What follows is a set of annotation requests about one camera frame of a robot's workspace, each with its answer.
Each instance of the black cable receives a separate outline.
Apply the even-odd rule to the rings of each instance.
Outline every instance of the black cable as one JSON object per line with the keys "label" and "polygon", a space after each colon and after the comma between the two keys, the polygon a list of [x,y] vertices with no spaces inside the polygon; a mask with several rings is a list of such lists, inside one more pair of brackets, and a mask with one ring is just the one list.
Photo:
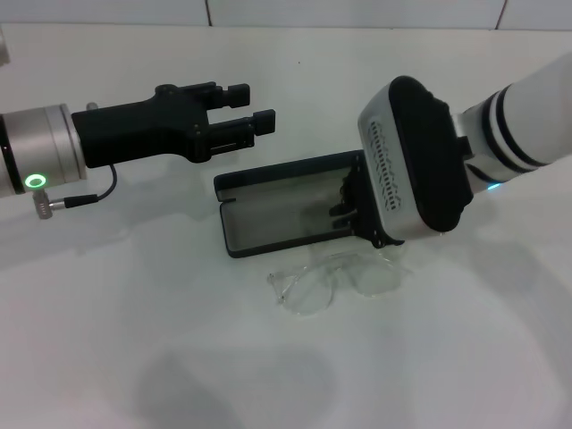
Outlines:
{"label": "black cable", "polygon": [[85,206],[87,204],[93,204],[98,201],[101,201],[104,198],[109,197],[109,194],[111,194],[114,191],[115,187],[117,186],[117,171],[115,170],[115,166],[111,164],[109,165],[109,168],[111,168],[111,174],[113,175],[114,180],[106,192],[104,192],[101,195],[88,194],[88,195],[78,195],[76,197],[66,197],[63,199],[65,208]]}
{"label": "black cable", "polygon": [[111,174],[114,176],[114,181],[106,192],[97,197],[97,201],[101,201],[102,199],[109,197],[109,194],[111,194],[117,186],[117,171],[115,170],[115,165],[111,164],[109,165],[109,168],[111,168]]}

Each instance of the clear eyeglasses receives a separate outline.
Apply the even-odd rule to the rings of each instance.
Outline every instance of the clear eyeglasses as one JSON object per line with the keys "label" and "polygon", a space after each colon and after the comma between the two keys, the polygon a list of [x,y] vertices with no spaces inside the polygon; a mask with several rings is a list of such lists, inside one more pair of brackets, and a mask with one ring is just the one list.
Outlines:
{"label": "clear eyeglasses", "polygon": [[408,270],[398,260],[403,248],[393,252],[371,250],[323,257],[305,266],[268,275],[278,303],[296,315],[313,315],[330,306],[336,288],[350,285],[359,294],[377,297],[396,290]]}

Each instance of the white table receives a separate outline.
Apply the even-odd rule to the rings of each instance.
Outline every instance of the white table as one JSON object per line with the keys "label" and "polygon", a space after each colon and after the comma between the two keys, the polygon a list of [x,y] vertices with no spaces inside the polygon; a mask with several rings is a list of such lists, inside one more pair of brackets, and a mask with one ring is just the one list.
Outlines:
{"label": "white table", "polygon": [[[269,270],[307,248],[225,251],[222,172],[359,147],[374,92],[408,74],[459,111],[572,49],[572,33],[5,25],[0,112],[72,111],[163,83],[247,82],[276,133],[194,165],[118,166],[105,202],[35,219],[0,201],[0,423],[11,428],[568,428],[572,161],[479,195],[412,243],[385,299],[339,290],[298,319]],[[53,197],[108,186],[106,169]],[[347,239],[327,249],[354,246]]]}

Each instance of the white tile wall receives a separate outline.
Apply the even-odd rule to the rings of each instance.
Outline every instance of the white tile wall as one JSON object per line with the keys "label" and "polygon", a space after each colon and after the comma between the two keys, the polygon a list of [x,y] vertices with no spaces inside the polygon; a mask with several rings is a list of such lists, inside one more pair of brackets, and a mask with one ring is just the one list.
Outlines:
{"label": "white tile wall", "polygon": [[0,22],[208,25],[205,0],[0,0]]}
{"label": "white tile wall", "polygon": [[572,0],[509,0],[501,29],[572,29]]}
{"label": "white tile wall", "polygon": [[215,26],[493,29],[503,0],[209,0],[209,4]]}

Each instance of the green led ring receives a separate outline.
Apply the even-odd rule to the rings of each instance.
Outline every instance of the green led ring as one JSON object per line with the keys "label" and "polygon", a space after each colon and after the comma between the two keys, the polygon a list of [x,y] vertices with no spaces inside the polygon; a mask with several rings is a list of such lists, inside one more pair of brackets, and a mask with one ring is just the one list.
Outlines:
{"label": "green led ring", "polygon": [[46,184],[46,177],[42,176],[41,174],[31,174],[26,178],[24,181],[28,188],[41,188]]}

